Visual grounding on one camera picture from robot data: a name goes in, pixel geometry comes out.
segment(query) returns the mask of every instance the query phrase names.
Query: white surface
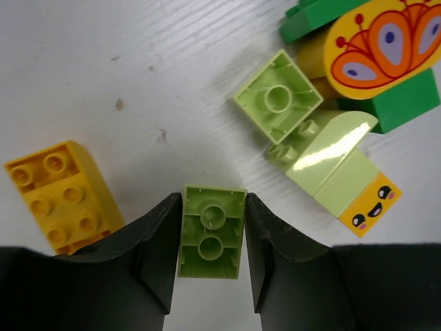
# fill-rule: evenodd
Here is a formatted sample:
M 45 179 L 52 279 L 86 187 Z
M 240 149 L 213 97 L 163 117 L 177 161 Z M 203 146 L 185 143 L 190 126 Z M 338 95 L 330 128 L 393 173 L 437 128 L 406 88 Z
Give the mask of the white surface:
M 363 142 L 404 196 L 361 240 L 265 162 L 268 141 L 225 101 L 281 47 L 294 2 L 3 0 L 1 161 L 78 141 L 127 221 L 184 183 L 228 185 L 328 245 L 439 242 L 440 108 Z M 0 244 L 52 254 L 4 172 L 0 184 Z M 238 281 L 177 279 L 164 331 L 260 330 L 248 269 L 244 249 Z

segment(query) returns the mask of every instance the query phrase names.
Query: light green block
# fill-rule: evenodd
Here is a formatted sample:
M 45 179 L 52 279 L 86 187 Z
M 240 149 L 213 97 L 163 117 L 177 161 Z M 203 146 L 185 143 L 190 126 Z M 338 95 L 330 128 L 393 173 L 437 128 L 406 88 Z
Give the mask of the light green block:
M 377 122 L 365 112 L 317 110 L 266 157 L 314 196 Z
M 280 50 L 233 96 L 233 101 L 277 145 L 323 98 L 289 55 Z
M 314 199 L 338 218 L 379 173 L 379 169 L 359 149 L 355 149 L 319 189 Z
M 185 186 L 178 276 L 237 279 L 246 190 Z

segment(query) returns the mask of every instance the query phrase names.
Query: gripped green block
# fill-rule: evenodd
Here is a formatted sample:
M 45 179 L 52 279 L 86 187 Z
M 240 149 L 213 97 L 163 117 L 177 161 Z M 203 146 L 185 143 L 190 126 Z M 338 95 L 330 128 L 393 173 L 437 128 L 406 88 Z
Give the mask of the gripped green block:
M 365 112 L 316 110 L 266 158 L 313 197 L 377 122 Z
M 284 50 L 277 52 L 232 99 L 275 144 L 323 102 Z
M 367 100 L 339 99 L 341 110 L 367 112 L 378 118 L 372 132 L 385 134 L 440 105 L 431 68 Z
M 246 190 L 185 186 L 178 276 L 237 279 Z
M 379 169 L 356 148 L 322 185 L 314 199 L 338 218 L 379 173 Z
M 286 12 L 287 20 L 279 29 L 285 44 L 293 43 L 321 28 L 368 0 L 307 0 L 300 1 Z

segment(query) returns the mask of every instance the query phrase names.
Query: building block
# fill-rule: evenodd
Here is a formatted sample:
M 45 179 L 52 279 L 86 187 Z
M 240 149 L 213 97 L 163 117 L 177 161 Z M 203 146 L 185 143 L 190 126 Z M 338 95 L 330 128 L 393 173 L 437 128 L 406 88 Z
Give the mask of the building block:
M 377 122 L 364 112 L 317 110 L 266 158 L 313 197 Z
M 368 0 L 300 0 L 286 12 L 287 20 L 279 30 L 282 40 L 285 44 L 293 43 L 366 2 Z
M 388 133 L 440 105 L 431 68 L 367 100 L 339 99 L 341 110 L 358 110 L 377 117 L 375 133 Z
M 280 50 L 233 96 L 233 101 L 277 145 L 323 98 L 289 55 Z
M 73 141 L 4 167 L 58 254 L 72 254 L 124 226 L 93 158 Z
M 314 199 L 338 218 L 379 173 L 379 169 L 356 148 L 320 187 Z
M 246 190 L 185 186 L 178 276 L 237 279 Z
M 401 195 L 400 189 L 380 173 L 339 219 L 363 237 Z
M 297 64 L 348 99 L 372 99 L 441 57 L 441 0 L 371 0 L 308 40 Z

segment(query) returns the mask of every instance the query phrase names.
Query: stain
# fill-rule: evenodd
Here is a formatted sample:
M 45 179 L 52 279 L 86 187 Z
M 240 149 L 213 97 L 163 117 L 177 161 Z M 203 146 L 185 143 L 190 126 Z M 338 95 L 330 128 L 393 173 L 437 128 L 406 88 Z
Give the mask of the stain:
M 167 130 L 161 129 L 161 135 L 156 140 L 157 143 L 167 143 Z
M 118 100 L 116 100 L 115 108 L 116 108 L 117 110 L 122 110 L 122 109 L 124 109 L 124 101 L 123 101 L 122 99 L 118 99 Z

